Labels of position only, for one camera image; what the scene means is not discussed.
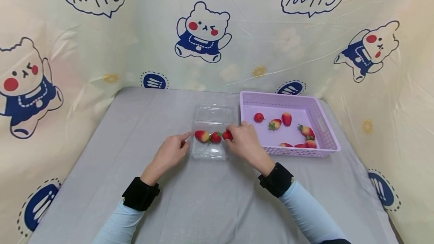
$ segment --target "cartoon bear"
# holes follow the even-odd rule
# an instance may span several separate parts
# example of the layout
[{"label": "cartoon bear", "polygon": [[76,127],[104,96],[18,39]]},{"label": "cartoon bear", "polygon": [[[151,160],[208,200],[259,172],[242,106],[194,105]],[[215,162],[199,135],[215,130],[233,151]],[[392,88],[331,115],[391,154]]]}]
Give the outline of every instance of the cartoon bear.
[{"label": "cartoon bear", "polygon": [[212,12],[205,2],[196,2],[190,16],[178,20],[180,40],[175,45],[176,54],[183,58],[200,57],[210,63],[220,61],[220,50],[232,39],[232,35],[226,33],[230,18],[227,12]]},{"label": "cartoon bear", "polygon": [[359,32],[335,59],[334,64],[346,63],[353,69],[354,81],[360,83],[367,73],[383,68],[383,60],[399,46],[395,38],[398,21],[391,21],[375,30]]},{"label": "cartoon bear", "polygon": [[23,37],[11,48],[0,48],[0,115],[11,117],[13,136],[28,139],[39,120],[62,105],[48,59],[41,58],[31,39]]}]

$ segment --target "table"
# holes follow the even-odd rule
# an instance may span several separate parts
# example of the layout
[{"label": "table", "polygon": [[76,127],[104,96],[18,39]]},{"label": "table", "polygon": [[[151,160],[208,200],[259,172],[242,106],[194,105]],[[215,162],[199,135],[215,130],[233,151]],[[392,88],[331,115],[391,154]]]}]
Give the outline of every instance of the table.
[{"label": "table", "polygon": [[[239,110],[240,102],[233,93],[122,89],[29,243],[90,243],[166,136],[191,129],[197,104]],[[396,244],[365,167],[321,104],[342,151],[323,159],[273,159],[328,210],[352,244]],[[135,243],[308,243],[287,210],[259,186],[258,175],[235,157],[186,159],[159,182],[162,192],[138,225]]]}]

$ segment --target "wrist band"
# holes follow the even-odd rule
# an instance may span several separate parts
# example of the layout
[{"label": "wrist band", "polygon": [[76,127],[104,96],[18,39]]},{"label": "wrist band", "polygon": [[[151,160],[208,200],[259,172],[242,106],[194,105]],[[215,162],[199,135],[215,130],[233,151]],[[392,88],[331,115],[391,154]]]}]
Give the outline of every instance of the wrist band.
[{"label": "wrist band", "polygon": [[259,184],[277,198],[280,198],[291,187],[294,182],[293,178],[294,176],[279,162],[267,177],[263,175],[258,177]]},{"label": "wrist band", "polygon": [[123,204],[131,209],[145,211],[160,193],[158,187],[158,184],[151,187],[136,177],[122,194]]}]

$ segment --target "strawberry leaf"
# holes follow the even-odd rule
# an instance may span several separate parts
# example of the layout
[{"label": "strawberry leaf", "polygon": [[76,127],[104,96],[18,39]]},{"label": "strawberry leaf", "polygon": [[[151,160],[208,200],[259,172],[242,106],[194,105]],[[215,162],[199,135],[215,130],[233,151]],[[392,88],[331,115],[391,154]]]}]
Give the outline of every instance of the strawberry leaf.
[{"label": "strawberry leaf", "polygon": [[273,122],[272,124],[268,124],[268,129],[273,131],[276,130],[276,123]]}]

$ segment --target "person's left hand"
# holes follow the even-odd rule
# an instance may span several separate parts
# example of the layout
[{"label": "person's left hand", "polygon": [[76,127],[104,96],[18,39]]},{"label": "person's left hand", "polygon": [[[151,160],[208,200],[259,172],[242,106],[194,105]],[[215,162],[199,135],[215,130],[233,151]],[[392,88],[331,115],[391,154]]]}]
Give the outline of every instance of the person's left hand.
[{"label": "person's left hand", "polygon": [[189,149],[188,139],[191,132],[184,135],[167,137],[158,149],[154,159],[149,163],[140,176],[140,180],[150,186],[155,186],[163,174],[178,164],[187,154]]}]

